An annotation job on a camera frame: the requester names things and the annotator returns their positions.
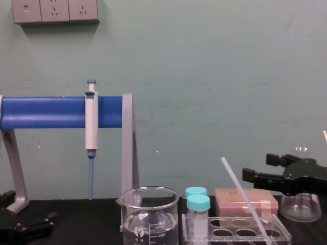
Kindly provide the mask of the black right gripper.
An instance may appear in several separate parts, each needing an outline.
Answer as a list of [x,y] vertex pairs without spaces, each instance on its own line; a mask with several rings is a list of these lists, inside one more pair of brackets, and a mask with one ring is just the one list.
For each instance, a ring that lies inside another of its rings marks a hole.
[[283,175],[243,168],[242,180],[252,183],[255,189],[279,191],[288,196],[301,193],[326,196],[326,167],[317,164],[315,159],[267,153],[266,164],[284,166]]

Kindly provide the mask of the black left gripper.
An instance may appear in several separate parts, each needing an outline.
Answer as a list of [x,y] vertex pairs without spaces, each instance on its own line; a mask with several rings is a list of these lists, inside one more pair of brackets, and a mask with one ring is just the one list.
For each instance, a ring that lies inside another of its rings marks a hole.
[[[1,212],[12,211],[9,206],[15,202],[16,191],[1,193]],[[51,233],[57,218],[57,212],[51,212],[45,217],[31,223],[16,221],[15,226],[1,226],[1,244],[26,244],[27,233]]]

